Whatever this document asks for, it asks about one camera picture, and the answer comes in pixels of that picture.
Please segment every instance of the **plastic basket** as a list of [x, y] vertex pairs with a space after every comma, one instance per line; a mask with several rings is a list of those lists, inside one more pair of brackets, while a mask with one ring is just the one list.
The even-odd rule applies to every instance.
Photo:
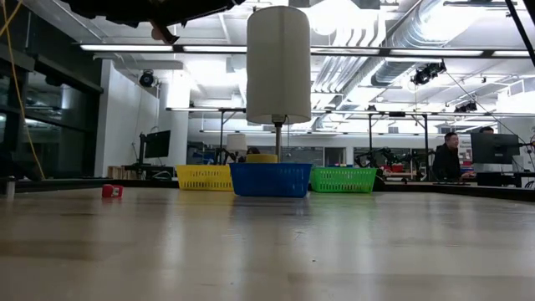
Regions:
[[231, 164], [234, 192], [239, 196], [305, 197], [312, 164]]
[[370, 193], [376, 168], [314, 168], [312, 189], [316, 192]]
[[181, 190], [233, 191], [231, 170], [228, 166], [177, 166]]

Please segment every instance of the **window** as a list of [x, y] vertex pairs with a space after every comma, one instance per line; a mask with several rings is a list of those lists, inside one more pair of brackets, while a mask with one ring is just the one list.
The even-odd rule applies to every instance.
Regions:
[[0, 75], [0, 105], [8, 104], [10, 78]]
[[7, 116], [0, 113], [0, 143], [3, 142], [3, 133], [6, 131], [6, 119]]
[[[26, 119], [33, 147], [47, 178], [84, 176], [84, 133]], [[28, 136], [21, 136], [16, 160], [36, 171]]]
[[40, 73], [28, 75], [26, 110], [66, 125], [88, 128], [96, 125], [97, 99]]

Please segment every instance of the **lamp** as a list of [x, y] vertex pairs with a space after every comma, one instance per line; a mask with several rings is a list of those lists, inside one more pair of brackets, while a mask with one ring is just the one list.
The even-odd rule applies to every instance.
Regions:
[[275, 124], [280, 160], [283, 124], [310, 120], [307, 15], [285, 6], [256, 11], [247, 21], [247, 121]]

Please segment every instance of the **person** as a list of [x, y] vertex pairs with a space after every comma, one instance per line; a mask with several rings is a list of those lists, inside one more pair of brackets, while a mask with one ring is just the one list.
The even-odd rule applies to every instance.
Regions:
[[444, 144], [437, 148], [431, 170], [438, 181], [458, 181], [460, 177], [471, 176], [470, 173], [461, 174], [459, 136], [456, 133], [451, 132], [444, 136]]
[[479, 132], [483, 134], [494, 134], [494, 129], [490, 126], [485, 126], [479, 129]]

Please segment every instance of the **computer monitor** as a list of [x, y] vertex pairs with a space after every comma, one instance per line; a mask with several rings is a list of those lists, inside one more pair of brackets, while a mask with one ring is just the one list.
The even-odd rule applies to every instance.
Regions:
[[472, 133], [471, 154], [475, 164], [512, 164], [512, 157], [520, 155], [518, 136]]
[[145, 138], [145, 158], [162, 158], [169, 155], [171, 131], [148, 134]]

